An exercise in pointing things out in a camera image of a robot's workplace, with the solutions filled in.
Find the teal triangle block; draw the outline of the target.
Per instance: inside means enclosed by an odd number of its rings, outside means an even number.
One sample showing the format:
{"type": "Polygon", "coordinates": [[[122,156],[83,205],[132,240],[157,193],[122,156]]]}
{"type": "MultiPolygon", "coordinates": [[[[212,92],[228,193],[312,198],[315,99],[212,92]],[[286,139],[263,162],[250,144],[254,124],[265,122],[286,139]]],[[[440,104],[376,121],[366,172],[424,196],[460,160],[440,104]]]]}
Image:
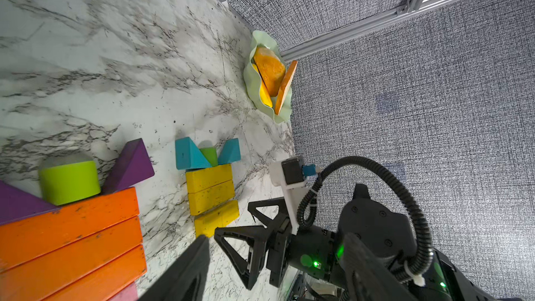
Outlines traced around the teal triangle block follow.
{"type": "Polygon", "coordinates": [[[241,160],[240,144],[239,139],[234,138],[227,140],[220,151],[218,156],[218,164],[231,164],[233,162],[238,162],[241,160]]]}
{"type": "Polygon", "coordinates": [[[175,140],[177,170],[206,169],[212,167],[190,137],[175,140]]]}

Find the pink rectangle block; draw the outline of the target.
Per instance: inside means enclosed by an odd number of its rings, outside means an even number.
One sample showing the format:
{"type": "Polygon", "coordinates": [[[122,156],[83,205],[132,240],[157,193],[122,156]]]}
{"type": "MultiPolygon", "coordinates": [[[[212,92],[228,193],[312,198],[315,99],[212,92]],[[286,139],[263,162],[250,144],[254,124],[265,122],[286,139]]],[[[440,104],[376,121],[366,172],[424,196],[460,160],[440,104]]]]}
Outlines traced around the pink rectangle block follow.
{"type": "Polygon", "coordinates": [[[114,295],[112,298],[108,299],[108,301],[137,301],[137,300],[138,300],[138,293],[137,293],[136,284],[134,282],[132,284],[129,284],[127,287],[125,287],[119,293],[114,295]]]}

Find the lime green cylinder block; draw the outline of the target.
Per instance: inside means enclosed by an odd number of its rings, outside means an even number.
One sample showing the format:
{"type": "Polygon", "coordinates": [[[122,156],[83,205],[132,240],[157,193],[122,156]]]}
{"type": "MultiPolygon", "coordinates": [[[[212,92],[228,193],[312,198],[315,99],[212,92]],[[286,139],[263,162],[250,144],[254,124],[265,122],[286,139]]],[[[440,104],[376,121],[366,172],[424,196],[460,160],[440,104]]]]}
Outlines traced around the lime green cylinder block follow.
{"type": "Polygon", "coordinates": [[[71,157],[44,163],[38,170],[43,199],[55,206],[78,202],[101,193],[96,163],[71,157]]]}

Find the orange rectangle block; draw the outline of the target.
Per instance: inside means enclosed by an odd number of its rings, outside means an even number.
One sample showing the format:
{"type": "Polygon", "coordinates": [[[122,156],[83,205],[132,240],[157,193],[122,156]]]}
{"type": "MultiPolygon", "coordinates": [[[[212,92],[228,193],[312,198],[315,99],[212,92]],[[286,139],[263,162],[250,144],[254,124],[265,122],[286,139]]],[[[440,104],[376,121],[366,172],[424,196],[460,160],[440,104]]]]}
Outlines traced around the orange rectangle block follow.
{"type": "Polygon", "coordinates": [[[139,245],[134,217],[1,273],[1,299],[45,300],[139,245]]]}
{"type": "Polygon", "coordinates": [[[1,226],[1,272],[139,215],[135,188],[1,226]]]}

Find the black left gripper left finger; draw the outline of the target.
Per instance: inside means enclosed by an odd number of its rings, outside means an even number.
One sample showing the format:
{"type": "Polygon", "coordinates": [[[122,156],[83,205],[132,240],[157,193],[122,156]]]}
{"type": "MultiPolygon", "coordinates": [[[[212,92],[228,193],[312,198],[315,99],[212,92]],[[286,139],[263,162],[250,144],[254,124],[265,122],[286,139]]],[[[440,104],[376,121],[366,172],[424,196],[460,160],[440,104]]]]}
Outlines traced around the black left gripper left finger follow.
{"type": "Polygon", "coordinates": [[[209,239],[201,235],[139,300],[202,300],[209,265],[209,239]]]}

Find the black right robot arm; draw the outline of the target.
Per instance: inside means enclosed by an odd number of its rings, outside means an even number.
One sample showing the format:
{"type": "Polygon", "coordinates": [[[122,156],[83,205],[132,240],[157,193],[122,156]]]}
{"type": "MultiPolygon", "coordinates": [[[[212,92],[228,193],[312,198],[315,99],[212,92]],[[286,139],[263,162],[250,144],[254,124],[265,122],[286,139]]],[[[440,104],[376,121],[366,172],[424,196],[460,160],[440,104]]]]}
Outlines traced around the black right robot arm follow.
{"type": "Polygon", "coordinates": [[[256,226],[215,230],[215,241],[246,288],[263,269],[280,286],[289,267],[302,277],[325,281],[340,300],[490,300],[433,246],[429,223],[404,184],[381,164],[360,156],[343,157],[319,170],[300,156],[270,167],[283,196],[251,202],[256,226]],[[374,201],[357,184],[352,199],[329,231],[316,225],[318,198],[327,177],[350,165],[377,175],[394,192],[406,214],[374,201]]]}

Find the orange rectangle block diagonal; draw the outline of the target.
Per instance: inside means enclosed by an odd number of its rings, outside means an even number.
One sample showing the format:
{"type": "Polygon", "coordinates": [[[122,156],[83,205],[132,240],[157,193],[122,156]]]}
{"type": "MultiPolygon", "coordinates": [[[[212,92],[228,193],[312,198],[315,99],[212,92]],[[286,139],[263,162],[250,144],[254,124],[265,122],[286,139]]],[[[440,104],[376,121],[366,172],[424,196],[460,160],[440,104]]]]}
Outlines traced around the orange rectangle block diagonal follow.
{"type": "Polygon", "coordinates": [[[45,300],[108,300],[146,271],[144,248],[139,245],[45,300]]]}

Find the purple triangle block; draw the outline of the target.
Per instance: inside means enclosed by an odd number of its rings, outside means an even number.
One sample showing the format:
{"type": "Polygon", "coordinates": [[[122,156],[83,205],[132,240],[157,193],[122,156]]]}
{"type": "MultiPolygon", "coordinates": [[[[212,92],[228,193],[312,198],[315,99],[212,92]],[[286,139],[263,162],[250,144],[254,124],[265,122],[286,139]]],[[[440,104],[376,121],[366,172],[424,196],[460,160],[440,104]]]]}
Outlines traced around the purple triangle block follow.
{"type": "Polygon", "coordinates": [[[1,181],[1,225],[10,224],[59,208],[37,196],[33,196],[1,181]]]}
{"type": "Polygon", "coordinates": [[[154,175],[155,171],[143,139],[129,141],[106,178],[102,193],[110,195],[132,188],[154,175]]]}

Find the green glass plate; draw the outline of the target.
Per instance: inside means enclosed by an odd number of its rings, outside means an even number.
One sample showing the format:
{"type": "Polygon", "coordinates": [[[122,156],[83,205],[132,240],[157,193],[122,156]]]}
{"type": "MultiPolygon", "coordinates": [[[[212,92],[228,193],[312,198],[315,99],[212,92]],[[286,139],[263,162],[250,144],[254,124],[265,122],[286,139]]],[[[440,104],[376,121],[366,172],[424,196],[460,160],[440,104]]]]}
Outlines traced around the green glass plate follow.
{"type": "Polygon", "coordinates": [[[261,101],[261,76],[254,70],[252,66],[253,57],[258,46],[267,47],[268,49],[272,50],[277,56],[277,58],[283,64],[286,64],[286,62],[281,57],[281,54],[279,52],[279,46],[276,40],[264,31],[253,31],[250,50],[247,52],[247,55],[245,57],[245,67],[243,70],[243,79],[245,81],[249,99],[253,102],[257,110],[269,117],[275,124],[279,125],[280,123],[289,122],[292,114],[291,98],[293,90],[291,87],[288,88],[287,97],[284,100],[279,114],[275,114],[273,108],[267,107],[261,101]]]}

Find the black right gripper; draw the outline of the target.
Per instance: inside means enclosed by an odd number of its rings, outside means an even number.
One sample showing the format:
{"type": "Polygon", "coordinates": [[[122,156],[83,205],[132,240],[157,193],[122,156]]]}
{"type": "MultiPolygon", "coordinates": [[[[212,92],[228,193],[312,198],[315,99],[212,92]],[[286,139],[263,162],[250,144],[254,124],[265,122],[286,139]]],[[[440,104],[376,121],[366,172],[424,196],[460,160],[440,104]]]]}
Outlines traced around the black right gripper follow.
{"type": "Polygon", "coordinates": [[[283,197],[248,203],[247,210],[258,226],[216,228],[215,242],[228,256],[247,290],[252,290],[263,268],[269,283],[281,285],[288,267],[344,288],[346,279],[339,264],[341,241],[336,233],[311,227],[292,234],[283,197]]]}

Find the beige bread slice toy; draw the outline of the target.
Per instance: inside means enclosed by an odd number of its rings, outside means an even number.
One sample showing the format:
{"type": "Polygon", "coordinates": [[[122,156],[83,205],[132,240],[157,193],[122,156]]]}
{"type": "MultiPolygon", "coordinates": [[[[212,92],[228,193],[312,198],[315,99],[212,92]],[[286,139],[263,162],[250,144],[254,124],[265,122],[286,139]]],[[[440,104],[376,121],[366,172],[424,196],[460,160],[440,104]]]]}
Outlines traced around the beige bread slice toy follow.
{"type": "Polygon", "coordinates": [[[297,66],[298,66],[298,61],[297,60],[292,61],[291,65],[288,67],[286,74],[281,82],[281,85],[279,87],[279,93],[277,95],[276,104],[274,107],[274,113],[276,115],[279,115],[279,113],[281,112],[284,101],[291,87],[291,83],[292,83],[295,71],[297,69],[297,66]]]}

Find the yellow banana toy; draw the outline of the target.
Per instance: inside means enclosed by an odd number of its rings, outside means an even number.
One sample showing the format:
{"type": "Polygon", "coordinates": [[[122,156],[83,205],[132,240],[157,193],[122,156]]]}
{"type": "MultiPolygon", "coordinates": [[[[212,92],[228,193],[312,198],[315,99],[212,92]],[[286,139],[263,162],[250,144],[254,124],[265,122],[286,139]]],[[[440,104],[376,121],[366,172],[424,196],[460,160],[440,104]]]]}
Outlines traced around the yellow banana toy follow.
{"type": "Polygon", "coordinates": [[[267,87],[266,87],[266,84],[265,84],[265,82],[263,81],[263,79],[261,79],[261,85],[260,85],[260,93],[259,93],[259,96],[260,96],[261,102],[262,102],[266,107],[270,107],[270,108],[273,107],[273,102],[272,102],[272,100],[271,100],[269,91],[268,91],[268,89],[267,89],[267,87]]]}

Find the yellow rectangle block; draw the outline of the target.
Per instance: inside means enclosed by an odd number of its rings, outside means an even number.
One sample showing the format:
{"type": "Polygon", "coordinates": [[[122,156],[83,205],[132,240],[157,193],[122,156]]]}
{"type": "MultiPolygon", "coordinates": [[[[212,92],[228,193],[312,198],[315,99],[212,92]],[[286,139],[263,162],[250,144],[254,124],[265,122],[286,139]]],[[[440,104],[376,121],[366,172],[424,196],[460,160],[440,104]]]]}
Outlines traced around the yellow rectangle block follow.
{"type": "Polygon", "coordinates": [[[188,171],[185,175],[189,194],[198,193],[233,179],[230,164],[188,171]]]}
{"type": "Polygon", "coordinates": [[[239,216],[238,201],[231,200],[194,220],[196,237],[205,235],[210,238],[214,236],[216,228],[228,226],[239,216]]]}
{"type": "Polygon", "coordinates": [[[234,198],[235,188],[233,181],[227,181],[197,193],[189,194],[189,211],[193,216],[203,214],[212,208],[234,198]]]}

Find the green cube block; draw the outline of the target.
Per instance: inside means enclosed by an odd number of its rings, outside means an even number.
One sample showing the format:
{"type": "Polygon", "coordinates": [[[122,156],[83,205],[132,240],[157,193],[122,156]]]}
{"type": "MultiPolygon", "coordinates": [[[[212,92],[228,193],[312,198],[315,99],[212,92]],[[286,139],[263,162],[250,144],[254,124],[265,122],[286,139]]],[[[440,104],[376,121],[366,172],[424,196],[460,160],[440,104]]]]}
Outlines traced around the green cube block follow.
{"type": "Polygon", "coordinates": [[[200,148],[200,152],[203,154],[205,159],[210,163],[211,167],[217,167],[218,163],[218,157],[217,157],[217,149],[215,147],[206,147],[206,148],[200,148]]]}

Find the orange rectangle block top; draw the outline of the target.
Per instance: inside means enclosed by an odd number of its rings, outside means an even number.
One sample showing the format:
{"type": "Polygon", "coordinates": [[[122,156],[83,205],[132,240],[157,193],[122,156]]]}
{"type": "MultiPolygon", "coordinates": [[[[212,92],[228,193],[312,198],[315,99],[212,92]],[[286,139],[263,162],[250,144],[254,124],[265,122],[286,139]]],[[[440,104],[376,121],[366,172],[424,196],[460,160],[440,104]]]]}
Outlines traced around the orange rectangle block top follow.
{"type": "Polygon", "coordinates": [[[135,188],[1,226],[1,272],[139,215],[135,188]]]}

